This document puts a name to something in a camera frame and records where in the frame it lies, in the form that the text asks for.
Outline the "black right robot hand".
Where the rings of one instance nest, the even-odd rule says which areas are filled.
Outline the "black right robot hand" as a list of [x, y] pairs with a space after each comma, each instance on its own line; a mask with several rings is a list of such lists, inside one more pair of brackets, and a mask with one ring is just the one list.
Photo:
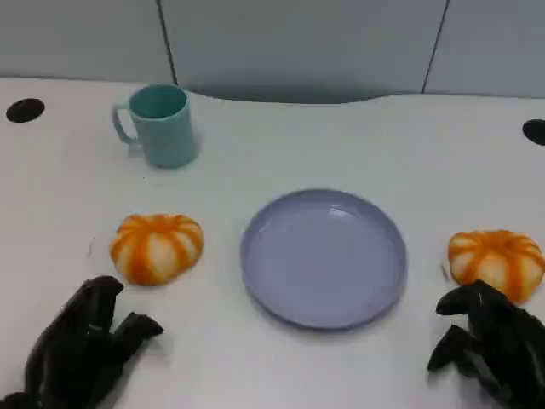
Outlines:
[[453, 365], [503, 408], [544, 407], [544, 324], [536, 316], [480, 279], [443, 295], [436, 313], [464, 314], [468, 328], [450, 326], [430, 355], [430, 373]]

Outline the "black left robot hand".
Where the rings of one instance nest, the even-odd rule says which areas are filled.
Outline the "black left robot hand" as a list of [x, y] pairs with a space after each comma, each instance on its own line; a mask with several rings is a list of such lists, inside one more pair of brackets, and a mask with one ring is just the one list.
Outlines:
[[39, 336], [25, 367], [25, 392], [39, 408], [96, 408], [130, 359], [164, 333], [153, 318], [137, 313], [111, 330], [122, 290], [108, 275], [84, 281]]

